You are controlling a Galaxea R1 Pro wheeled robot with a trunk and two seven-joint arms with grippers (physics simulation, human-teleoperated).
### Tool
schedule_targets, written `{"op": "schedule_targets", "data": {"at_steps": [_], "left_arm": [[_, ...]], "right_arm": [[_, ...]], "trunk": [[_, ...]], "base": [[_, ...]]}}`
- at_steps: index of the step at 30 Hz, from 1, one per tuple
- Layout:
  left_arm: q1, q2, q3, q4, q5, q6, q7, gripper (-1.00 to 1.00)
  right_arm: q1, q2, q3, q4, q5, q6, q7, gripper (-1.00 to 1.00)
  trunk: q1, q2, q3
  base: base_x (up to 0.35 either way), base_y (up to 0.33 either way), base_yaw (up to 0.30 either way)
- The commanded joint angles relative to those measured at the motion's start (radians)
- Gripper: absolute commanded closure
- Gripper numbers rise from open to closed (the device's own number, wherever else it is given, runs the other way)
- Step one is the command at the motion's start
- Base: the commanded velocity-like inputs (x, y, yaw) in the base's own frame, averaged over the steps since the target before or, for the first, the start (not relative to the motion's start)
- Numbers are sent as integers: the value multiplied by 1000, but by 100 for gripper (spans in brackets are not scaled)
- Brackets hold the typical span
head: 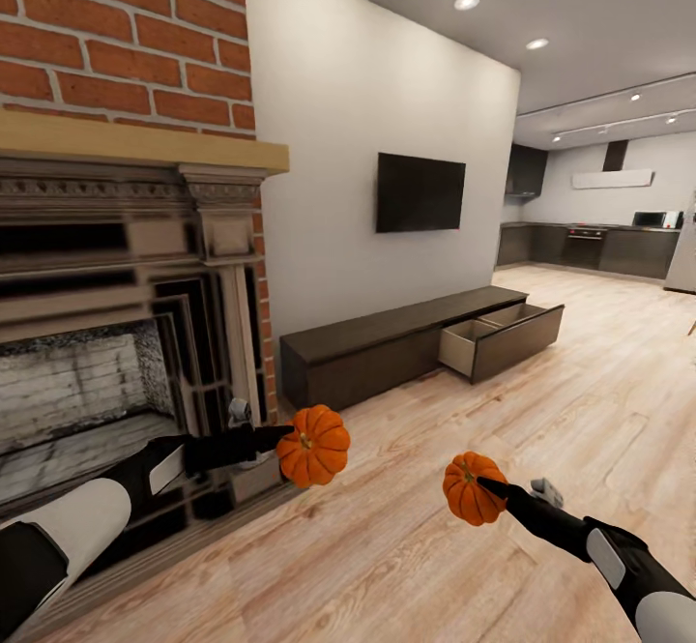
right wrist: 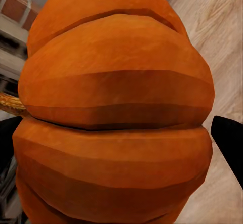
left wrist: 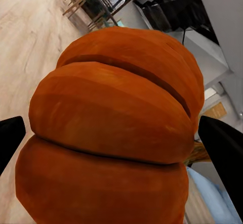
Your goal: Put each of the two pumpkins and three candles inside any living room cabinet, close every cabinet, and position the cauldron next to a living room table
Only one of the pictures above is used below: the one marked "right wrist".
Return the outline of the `pumpkin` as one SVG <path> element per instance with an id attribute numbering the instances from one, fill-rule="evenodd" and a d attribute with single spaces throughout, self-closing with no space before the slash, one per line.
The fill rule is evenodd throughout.
<path id="1" fill-rule="evenodd" d="M 213 155 L 215 89 L 167 0 L 47 0 L 15 97 L 32 224 L 173 224 Z"/>

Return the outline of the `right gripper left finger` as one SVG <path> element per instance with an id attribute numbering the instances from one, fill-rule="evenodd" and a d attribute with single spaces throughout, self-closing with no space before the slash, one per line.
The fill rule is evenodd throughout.
<path id="1" fill-rule="evenodd" d="M 22 120 L 17 116 L 0 121 L 0 175 L 14 154 L 12 135 Z"/>

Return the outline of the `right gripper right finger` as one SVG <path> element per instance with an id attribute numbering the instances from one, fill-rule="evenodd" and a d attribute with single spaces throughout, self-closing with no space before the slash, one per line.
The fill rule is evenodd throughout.
<path id="1" fill-rule="evenodd" d="M 243 124 L 214 116 L 211 135 L 243 188 Z"/>

